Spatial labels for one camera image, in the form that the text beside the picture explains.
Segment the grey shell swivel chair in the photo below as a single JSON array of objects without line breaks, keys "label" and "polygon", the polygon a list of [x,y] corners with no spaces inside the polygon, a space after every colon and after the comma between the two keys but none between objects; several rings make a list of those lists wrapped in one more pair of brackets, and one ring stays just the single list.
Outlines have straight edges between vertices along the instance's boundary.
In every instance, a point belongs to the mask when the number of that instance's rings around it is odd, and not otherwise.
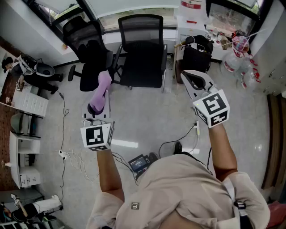
[{"label": "grey shell swivel chair", "polygon": [[50,77],[55,73],[55,70],[52,66],[40,62],[37,63],[35,71],[39,76],[43,77]]}]

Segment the person's beige shirt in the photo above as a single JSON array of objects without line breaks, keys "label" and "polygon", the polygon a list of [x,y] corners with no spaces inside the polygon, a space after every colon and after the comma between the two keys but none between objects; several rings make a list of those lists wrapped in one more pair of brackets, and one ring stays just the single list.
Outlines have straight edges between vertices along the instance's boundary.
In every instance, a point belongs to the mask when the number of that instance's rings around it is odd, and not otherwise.
[{"label": "person's beige shirt", "polygon": [[159,229],[175,212],[204,229],[240,229],[234,202],[245,204],[253,229],[267,227],[269,207],[246,173],[219,181],[202,163],[177,154],[154,162],[126,200],[99,193],[86,228]]}]

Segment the black high-back office chair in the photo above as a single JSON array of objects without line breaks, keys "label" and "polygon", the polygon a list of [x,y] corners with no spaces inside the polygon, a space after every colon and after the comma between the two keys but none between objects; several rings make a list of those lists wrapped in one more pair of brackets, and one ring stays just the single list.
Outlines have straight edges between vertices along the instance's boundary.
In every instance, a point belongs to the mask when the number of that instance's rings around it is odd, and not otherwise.
[{"label": "black high-back office chair", "polygon": [[76,16],[63,26],[63,40],[84,64],[81,73],[73,65],[68,75],[68,81],[72,81],[74,76],[80,77],[80,91],[95,90],[102,71],[107,70],[111,82],[114,82],[114,55],[105,47],[99,22],[86,22],[81,16]]}]

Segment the brown wooden stool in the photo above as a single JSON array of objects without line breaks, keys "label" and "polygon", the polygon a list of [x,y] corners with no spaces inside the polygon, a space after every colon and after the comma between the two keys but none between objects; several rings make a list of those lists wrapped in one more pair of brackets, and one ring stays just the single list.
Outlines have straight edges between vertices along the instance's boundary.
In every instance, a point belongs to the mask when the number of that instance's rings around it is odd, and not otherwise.
[{"label": "brown wooden stool", "polygon": [[183,81],[181,79],[181,71],[182,71],[182,61],[184,56],[184,47],[181,44],[176,44],[174,46],[174,64],[173,64],[173,72],[174,77],[178,84],[182,84]]}]

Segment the brown wooden boards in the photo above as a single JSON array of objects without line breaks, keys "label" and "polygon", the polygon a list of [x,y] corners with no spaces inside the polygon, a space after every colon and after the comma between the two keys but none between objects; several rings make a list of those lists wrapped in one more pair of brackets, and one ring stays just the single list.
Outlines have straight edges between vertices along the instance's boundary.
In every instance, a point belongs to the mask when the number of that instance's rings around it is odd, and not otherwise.
[{"label": "brown wooden boards", "polygon": [[286,98],[267,96],[269,109],[269,153],[263,190],[279,186],[286,173]]}]

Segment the white box cabinet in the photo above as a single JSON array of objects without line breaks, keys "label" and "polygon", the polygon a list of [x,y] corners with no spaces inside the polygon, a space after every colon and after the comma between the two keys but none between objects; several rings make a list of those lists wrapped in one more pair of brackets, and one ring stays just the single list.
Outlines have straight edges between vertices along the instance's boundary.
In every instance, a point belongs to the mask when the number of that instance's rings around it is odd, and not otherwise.
[{"label": "white box cabinet", "polygon": [[182,16],[177,15],[177,44],[180,44],[188,36],[203,35],[205,36],[206,29],[202,23],[189,23]]}]

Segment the pink fabric bundle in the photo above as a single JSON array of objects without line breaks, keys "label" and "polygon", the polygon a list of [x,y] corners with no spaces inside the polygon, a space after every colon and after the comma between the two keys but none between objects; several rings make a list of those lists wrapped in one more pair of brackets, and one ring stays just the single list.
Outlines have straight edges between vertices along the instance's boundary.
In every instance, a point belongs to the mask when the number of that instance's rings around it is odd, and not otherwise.
[{"label": "pink fabric bundle", "polygon": [[278,201],[268,205],[270,210],[270,220],[267,229],[280,226],[286,220],[286,204],[281,204]]}]

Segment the black mesh office chair back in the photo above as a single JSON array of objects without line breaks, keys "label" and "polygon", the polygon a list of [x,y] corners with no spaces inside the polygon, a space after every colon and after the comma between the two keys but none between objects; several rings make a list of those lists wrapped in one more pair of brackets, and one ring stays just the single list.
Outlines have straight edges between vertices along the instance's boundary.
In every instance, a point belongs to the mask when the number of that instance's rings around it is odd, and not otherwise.
[{"label": "black mesh office chair back", "polygon": [[154,14],[135,14],[118,19],[123,50],[127,53],[162,50],[163,17]]}]

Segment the black window frame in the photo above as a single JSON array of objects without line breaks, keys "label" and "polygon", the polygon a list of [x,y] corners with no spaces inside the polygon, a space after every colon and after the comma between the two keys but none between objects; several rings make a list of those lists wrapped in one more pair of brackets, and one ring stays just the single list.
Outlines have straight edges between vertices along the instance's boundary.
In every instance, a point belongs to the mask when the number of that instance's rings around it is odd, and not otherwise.
[{"label": "black window frame", "polygon": [[[59,38],[61,38],[63,34],[63,25],[78,15],[87,18],[87,21],[99,21],[101,30],[104,33],[110,31],[103,26],[103,21],[98,19],[96,14],[92,12],[91,7],[88,6],[87,0],[75,0],[75,3],[70,3],[68,8],[61,12],[48,6],[48,0],[22,1]],[[206,0],[206,13],[208,16],[214,11],[215,6],[225,7],[227,10],[232,10],[249,17],[253,23],[253,27],[249,30],[250,33],[261,28],[262,23],[265,20],[265,15],[263,13],[263,10],[265,9],[264,3],[255,3],[252,7],[248,7],[237,0]]]}]

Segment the person's right leg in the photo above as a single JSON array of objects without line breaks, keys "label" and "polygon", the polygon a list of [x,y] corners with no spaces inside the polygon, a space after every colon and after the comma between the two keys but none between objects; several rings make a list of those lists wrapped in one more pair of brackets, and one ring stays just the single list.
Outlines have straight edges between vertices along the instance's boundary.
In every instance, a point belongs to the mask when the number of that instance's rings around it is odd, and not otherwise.
[{"label": "person's right leg", "polygon": [[190,153],[188,152],[183,152],[183,147],[182,147],[182,144],[180,143],[180,141],[177,141],[174,145],[174,152],[173,152],[173,155],[178,155],[178,154],[181,154],[181,155],[187,155],[191,158],[193,158],[195,161],[198,161],[200,163],[202,163],[200,160],[196,159],[194,156],[192,156]]}]

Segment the black screen device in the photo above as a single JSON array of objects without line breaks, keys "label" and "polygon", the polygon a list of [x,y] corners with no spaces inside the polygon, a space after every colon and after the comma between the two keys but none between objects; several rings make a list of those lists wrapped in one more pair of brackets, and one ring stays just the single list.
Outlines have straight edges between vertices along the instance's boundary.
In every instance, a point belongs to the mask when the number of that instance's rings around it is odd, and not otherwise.
[{"label": "black screen device", "polygon": [[147,155],[144,156],[141,154],[136,158],[128,161],[128,164],[130,165],[133,172],[138,173],[149,166],[150,160]]}]

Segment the black bag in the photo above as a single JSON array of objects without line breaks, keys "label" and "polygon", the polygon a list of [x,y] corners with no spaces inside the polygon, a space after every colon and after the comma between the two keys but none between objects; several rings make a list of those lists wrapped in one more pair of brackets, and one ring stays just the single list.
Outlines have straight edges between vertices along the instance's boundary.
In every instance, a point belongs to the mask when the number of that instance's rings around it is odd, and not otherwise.
[{"label": "black bag", "polygon": [[208,71],[213,52],[212,42],[202,35],[196,35],[188,36],[183,45],[183,70]]}]

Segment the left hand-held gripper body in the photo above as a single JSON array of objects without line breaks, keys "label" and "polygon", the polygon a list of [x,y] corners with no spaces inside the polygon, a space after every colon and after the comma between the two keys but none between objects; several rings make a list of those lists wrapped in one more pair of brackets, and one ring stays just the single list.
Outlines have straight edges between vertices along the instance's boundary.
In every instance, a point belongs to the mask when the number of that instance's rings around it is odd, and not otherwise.
[{"label": "left hand-held gripper body", "polygon": [[114,125],[112,119],[84,119],[80,129],[84,147],[92,151],[111,149]]}]

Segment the person's right forearm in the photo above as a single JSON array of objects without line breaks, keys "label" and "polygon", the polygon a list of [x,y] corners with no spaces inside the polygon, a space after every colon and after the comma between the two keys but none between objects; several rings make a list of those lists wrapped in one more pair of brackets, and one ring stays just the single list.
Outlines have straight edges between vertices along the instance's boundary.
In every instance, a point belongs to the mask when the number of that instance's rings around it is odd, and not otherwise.
[{"label": "person's right forearm", "polygon": [[222,123],[209,128],[209,137],[215,175],[222,182],[228,175],[238,171],[237,160]]}]

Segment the pink balloon toy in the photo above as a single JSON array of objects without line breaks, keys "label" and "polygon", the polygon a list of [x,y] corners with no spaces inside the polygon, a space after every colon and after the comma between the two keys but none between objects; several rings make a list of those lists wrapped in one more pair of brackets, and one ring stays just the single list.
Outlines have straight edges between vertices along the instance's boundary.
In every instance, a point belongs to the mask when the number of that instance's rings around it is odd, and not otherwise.
[{"label": "pink balloon toy", "polygon": [[235,36],[232,38],[233,47],[242,53],[246,53],[249,51],[249,42],[245,36]]}]

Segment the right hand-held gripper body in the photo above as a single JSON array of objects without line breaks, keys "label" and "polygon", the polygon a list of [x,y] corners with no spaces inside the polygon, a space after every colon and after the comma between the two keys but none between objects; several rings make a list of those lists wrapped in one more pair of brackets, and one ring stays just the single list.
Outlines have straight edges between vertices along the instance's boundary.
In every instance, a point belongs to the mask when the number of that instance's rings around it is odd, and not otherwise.
[{"label": "right hand-held gripper body", "polygon": [[212,128],[229,119],[230,107],[222,89],[216,85],[204,92],[200,99],[193,102],[195,113],[207,125]]}]

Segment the black chair seat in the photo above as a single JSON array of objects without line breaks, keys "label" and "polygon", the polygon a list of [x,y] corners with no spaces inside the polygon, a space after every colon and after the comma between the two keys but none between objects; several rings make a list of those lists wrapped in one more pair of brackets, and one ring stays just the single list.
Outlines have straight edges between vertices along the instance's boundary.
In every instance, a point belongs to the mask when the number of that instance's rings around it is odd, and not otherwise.
[{"label": "black chair seat", "polygon": [[128,53],[123,65],[120,84],[131,87],[160,88],[162,54],[159,52]]}]

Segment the white open shelf unit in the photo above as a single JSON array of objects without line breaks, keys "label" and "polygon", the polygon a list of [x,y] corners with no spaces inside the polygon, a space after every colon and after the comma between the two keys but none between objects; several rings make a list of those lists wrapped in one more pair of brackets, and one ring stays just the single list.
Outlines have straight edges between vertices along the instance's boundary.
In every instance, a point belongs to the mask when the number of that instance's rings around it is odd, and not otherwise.
[{"label": "white open shelf unit", "polygon": [[41,183],[40,172],[29,160],[40,153],[40,139],[10,132],[9,159],[11,176],[16,186],[27,188]]}]

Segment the person's left forearm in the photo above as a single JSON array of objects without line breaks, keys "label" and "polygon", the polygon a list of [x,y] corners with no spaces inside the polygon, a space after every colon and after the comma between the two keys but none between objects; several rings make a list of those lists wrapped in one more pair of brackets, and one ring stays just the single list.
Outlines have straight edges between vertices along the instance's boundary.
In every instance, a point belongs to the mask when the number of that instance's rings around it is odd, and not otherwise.
[{"label": "person's left forearm", "polygon": [[109,193],[124,202],[122,181],[111,150],[97,151],[97,162],[101,191]]}]

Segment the grey round chair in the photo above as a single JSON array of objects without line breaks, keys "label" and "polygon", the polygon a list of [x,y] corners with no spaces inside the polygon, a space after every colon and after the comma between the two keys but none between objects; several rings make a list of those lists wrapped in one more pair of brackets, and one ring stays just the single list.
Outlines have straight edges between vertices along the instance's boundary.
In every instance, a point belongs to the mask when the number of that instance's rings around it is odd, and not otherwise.
[{"label": "grey round chair", "polygon": [[23,113],[16,113],[10,119],[11,128],[13,133],[28,135],[30,132],[29,116]]}]

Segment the empty clear water jug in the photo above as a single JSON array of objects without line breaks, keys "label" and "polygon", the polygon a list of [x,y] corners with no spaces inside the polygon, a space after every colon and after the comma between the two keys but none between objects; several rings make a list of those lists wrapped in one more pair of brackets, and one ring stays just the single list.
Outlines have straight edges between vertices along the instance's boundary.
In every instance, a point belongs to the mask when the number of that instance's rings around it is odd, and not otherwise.
[{"label": "empty clear water jug", "polygon": [[244,89],[253,91],[261,83],[257,66],[253,59],[248,59],[241,65],[241,85]]},{"label": "empty clear water jug", "polygon": [[232,50],[228,53],[220,64],[222,73],[234,73],[242,64],[244,54],[242,52]]}]

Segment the purple cloth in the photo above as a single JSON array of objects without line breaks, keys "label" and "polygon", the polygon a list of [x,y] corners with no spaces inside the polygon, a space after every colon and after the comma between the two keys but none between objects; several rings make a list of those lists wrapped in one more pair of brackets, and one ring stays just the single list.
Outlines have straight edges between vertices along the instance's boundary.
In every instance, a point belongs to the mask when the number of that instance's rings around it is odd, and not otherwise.
[{"label": "purple cloth", "polygon": [[103,112],[105,106],[105,93],[109,90],[112,78],[108,72],[102,71],[98,75],[98,87],[95,89],[94,94],[88,104],[88,111],[92,115],[99,115]]}]

